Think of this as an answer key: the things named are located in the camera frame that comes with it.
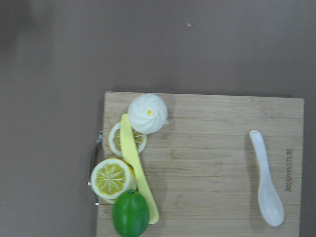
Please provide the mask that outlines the lemon slice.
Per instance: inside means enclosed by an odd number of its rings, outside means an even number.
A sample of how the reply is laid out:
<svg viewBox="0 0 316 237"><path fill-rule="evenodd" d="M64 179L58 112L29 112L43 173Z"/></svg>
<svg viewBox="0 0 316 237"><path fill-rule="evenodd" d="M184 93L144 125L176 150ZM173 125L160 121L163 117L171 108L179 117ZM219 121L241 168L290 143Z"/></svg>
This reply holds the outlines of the lemon slice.
<svg viewBox="0 0 316 237"><path fill-rule="evenodd" d="M122 157L121 142L120 142L120 128L121 128L121 125L120 125L120 122L118 122L112 127L110 134L108 136L108 143L109 143L110 149L118 157ZM141 153L145 149L147 141L148 141L147 134L140 133L138 131L135 131L134 129L132 131L133 131L137 151L138 153Z"/></svg>

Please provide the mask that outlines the yellow plastic knife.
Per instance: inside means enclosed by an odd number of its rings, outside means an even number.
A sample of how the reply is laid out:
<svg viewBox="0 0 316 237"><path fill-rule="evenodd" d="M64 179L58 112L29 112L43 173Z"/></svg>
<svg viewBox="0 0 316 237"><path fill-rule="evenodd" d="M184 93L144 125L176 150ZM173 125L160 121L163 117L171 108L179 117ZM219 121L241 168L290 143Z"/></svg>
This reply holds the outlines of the yellow plastic knife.
<svg viewBox="0 0 316 237"><path fill-rule="evenodd" d="M128 114L122 115L120 125L120 141L123 159L131 165L134 170L138 192L144 197L149 209L149 224L155 224L159 220L158 207L145 177Z"/></svg>

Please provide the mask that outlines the lemon half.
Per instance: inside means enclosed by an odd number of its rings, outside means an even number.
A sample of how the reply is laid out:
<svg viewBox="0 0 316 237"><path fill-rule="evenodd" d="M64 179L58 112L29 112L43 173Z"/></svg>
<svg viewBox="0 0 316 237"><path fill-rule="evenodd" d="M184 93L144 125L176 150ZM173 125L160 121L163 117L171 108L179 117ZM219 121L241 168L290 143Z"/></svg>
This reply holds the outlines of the lemon half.
<svg viewBox="0 0 316 237"><path fill-rule="evenodd" d="M137 189L133 169L118 158L98 163L90 175L90 185L98 197L110 204L124 192Z"/></svg>

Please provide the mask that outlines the bamboo cutting board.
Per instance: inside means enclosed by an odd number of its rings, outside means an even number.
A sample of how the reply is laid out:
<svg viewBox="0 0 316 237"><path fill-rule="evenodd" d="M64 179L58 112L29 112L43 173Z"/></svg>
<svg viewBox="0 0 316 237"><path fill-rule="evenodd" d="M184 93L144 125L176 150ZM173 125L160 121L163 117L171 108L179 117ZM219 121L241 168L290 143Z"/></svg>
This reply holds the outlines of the bamboo cutting board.
<svg viewBox="0 0 316 237"><path fill-rule="evenodd" d="M140 154L160 219L146 237L297 237L304 100L161 94L168 123ZM268 225L257 201L249 132L261 132L284 221Z"/></svg>

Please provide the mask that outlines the white steamed bun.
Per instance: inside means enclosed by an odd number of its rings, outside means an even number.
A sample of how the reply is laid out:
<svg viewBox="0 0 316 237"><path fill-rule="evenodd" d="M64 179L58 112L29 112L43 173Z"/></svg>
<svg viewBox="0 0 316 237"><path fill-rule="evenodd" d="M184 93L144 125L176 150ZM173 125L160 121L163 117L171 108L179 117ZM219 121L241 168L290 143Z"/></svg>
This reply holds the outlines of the white steamed bun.
<svg viewBox="0 0 316 237"><path fill-rule="evenodd" d="M130 103L128 118L134 130L145 134L155 133L168 123L167 105L155 94L141 94Z"/></svg>

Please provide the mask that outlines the green lime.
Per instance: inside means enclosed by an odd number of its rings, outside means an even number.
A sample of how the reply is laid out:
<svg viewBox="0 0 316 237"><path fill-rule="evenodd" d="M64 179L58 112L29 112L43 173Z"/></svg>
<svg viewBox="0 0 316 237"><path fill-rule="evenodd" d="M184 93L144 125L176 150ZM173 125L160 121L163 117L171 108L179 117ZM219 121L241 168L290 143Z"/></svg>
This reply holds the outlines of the green lime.
<svg viewBox="0 0 316 237"><path fill-rule="evenodd" d="M144 197L136 190L122 193L112 210L116 232L121 237L138 237L149 225L149 208Z"/></svg>

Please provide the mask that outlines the white ceramic spoon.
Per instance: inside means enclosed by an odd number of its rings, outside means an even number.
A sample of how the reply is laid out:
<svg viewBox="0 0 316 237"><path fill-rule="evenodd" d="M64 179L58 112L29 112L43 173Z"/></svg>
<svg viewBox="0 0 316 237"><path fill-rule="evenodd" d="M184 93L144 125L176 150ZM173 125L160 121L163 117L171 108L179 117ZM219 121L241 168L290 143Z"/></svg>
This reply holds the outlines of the white ceramic spoon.
<svg viewBox="0 0 316 237"><path fill-rule="evenodd" d="M259 167L258 204L260 212L268 225L277 227L284 221L284 207L272 181L264 139L258 130L251 130L249 137Z"/></svg>

